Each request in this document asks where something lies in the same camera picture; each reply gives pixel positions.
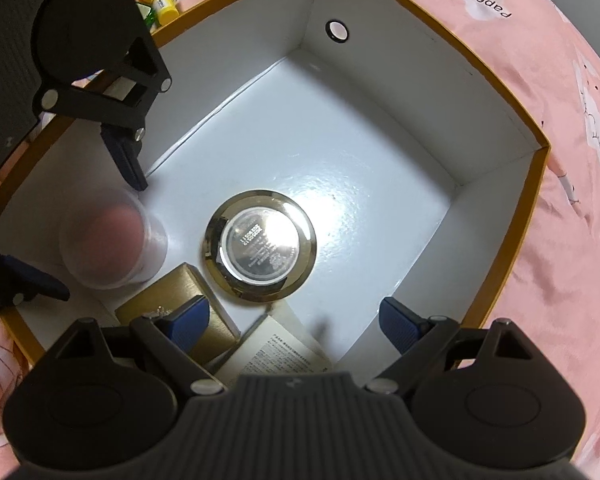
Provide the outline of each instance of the blue gripper pad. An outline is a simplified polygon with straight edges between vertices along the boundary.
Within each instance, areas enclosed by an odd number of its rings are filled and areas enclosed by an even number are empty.
[[[188,354],[209,326],[209,301],[195,296],[156,322],[160,331]]]
[[[427,320],[395,298],[384,298],[378,313],[380,330],[400,354],[405,354],[424,335]]]

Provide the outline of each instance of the green object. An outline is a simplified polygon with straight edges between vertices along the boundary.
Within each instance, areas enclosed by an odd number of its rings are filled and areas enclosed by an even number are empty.
[[[141,4],[140,2],[136,2],[136,4],[138,4],[138,10],[142,15],[142,19],[144,20],[146,28],[150,30],[154,26],[154,24],[157,25],[154,10],[150,6]]]

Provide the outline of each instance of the small gold cardboard box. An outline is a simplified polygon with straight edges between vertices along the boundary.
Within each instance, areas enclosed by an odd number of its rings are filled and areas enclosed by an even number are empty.
[[[240,331],[225,312],[204,278],[194,266],[181,264],[152,283],[116,310],[122,325],[132,319],[162,307],[170,312],[197,295],[206,296],[211,306],[209,325],[189,352],[197,363],[206,365],[212,359],[232,348],[240,339]]]

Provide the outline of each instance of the circular hole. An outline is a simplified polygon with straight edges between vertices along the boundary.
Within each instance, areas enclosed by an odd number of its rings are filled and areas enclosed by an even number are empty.
[[[324,27],[329,36],[336,43],[344,43],[349,39],[349,29],[347,26],[338,20],[330,20]]]

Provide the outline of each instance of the pink cup content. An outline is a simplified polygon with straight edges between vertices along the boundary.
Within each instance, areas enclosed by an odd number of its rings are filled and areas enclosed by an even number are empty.
[[[103,189],[72,207],[60,227],[60,253],[85,286],[118,288],[156,275],[167,254],[160,221],[123,189]]]

